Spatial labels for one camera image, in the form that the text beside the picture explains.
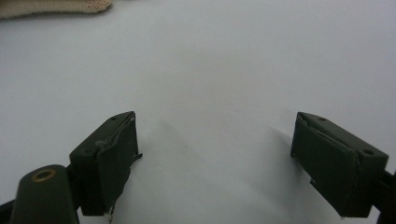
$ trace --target towel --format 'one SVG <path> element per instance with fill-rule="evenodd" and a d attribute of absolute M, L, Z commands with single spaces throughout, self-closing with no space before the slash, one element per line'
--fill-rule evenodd
<path fill-rule="evenodd" d="M 95 13 L 112 0 L 0 0 L 0 18 L 13 18 L 43 12 Z"/>

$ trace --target knitted fabric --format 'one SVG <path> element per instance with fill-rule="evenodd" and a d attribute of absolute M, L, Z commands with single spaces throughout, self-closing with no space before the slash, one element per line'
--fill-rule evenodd
<path fill-rule="evenodd" d="M 112 0 L 0 0 L 0 18 L 42 12 L 95 13 L 105 10 Z"/>

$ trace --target beige cloth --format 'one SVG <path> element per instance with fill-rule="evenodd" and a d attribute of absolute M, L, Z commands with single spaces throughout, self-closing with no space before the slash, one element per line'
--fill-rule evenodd
<path fill-rule="evenodd" d="M 0 18 L 42 12 L 95 13 L 105 10 L 112 0 L 0 0 Z"/>

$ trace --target dark object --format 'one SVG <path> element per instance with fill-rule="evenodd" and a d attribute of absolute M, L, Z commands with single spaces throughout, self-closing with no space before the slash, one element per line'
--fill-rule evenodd
<path fill-rule="evenodd" d="M 79 207 L 84 216 L 109 213 L 141 157 L 134 112 L 114 116 L 73 150 L 67 168 L 50 165 L 26 175 L 16 200 L 0 206 L 0 223 L 78 223 Z"/>
<path fill-rule="evenodd" d="M 372 205 L 382 222 L 396 223 L 395 176 L 388 155 L 324 118 L 297 114 L 291 156 L 341 217 L 368 217 Z"/>

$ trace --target white table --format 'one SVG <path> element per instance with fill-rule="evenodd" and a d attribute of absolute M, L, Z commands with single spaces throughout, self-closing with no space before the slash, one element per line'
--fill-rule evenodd
<path fill-rule="evenodd" d="M 0 21 L 0 203 L 134 110 L 144 156 L 114 224 L 372 224 L 376 209 L 342 220 L 290 142 L 297 111 L 318 114 L 394 173 L 395 75 L 394 1 L 115 1 Z"/>

